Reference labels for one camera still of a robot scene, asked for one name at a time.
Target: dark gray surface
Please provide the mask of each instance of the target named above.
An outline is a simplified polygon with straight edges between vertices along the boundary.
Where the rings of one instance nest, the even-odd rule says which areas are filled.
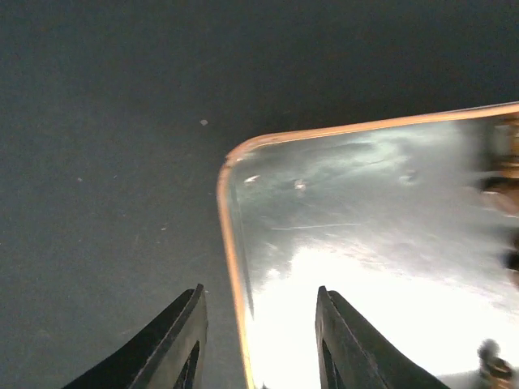
[[[67,383],[197,282],[206,386],[242,387],[225,154],[518,100],[515,2],[79,3],[0,3],[0,387]]]

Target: metal bolt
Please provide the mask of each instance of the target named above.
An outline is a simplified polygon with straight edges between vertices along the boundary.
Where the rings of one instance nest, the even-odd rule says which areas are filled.
[[[513,369],[505,360],[496,356],[498,352],[499,346],[494,341],[483,344],[479,349],[479,373],[490,389],[512,389]]]

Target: shiny metal surface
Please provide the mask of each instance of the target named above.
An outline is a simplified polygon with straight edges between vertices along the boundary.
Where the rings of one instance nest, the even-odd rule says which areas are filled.
[[[519,290],[504,265],[519,224],[478,192],[497,120],[274,139],[237,159],[224,201],[256,387],[319,387],[321,285],[450,387],[474,387],[488,339],[519,365]]]

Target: scratch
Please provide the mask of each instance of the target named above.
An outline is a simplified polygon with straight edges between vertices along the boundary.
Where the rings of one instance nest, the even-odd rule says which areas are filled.
[[[255,175],[255,176],[249,177],[247,180],[244,181],[244,183],[246,183],[246,184],[250,184],[251,182],[255,182],[256,179],[257,179],[259,176],[260,176],[260,175],[257,174],[257,175]]]
[[[221,367],[222,367],[222,371],[224,371],[225,367],[227,366],[226,363],[225,363],[225,360],[223,360],[222,358],[218,357],[217,355],[217,347],[216,345],[214,344],[214,339],[212,338],[212,336],[208,336],[208,343],[211,345],[211,354],[214,356],[214,357],[217,357],[218,358],[218,361],[221,363]],[[229,375],[228,374],[223,374],[224,377],[225,377],[225,380],[227,381],[227,387],[230,389],[231,386],[230,386],[230,380],[229,380]]]
[[[127,334],[131,333],[131,332],[138,332],[140,331],[142,328],[141,327],[131,327],[131,328],[128,328],[124,331],[120,331],[118,332],[117,336],[126,336]]]
[[[18,365],[18,369],[16,369],[16,373],[15,373],[15,382],[18,382],[20,374],[24,370],[24,367],[31,360],[33,354],[34,354],[34,350],[32,348],[29,349],[29,351],[27,352],[24,360]]]
[[[326,227],[345,227],[348,225],[360,225],[359,223],[339,223],[339,224],[318,224],[318,225],[299,225],[296,227],[275,227],[274,231],[291,231],[294,229],[322,229]]]
[[[135,250],[137,245],[139,244],[139,234],[135,235],[135,239],[133,240],[133,245],[131,245],[131,249]]]

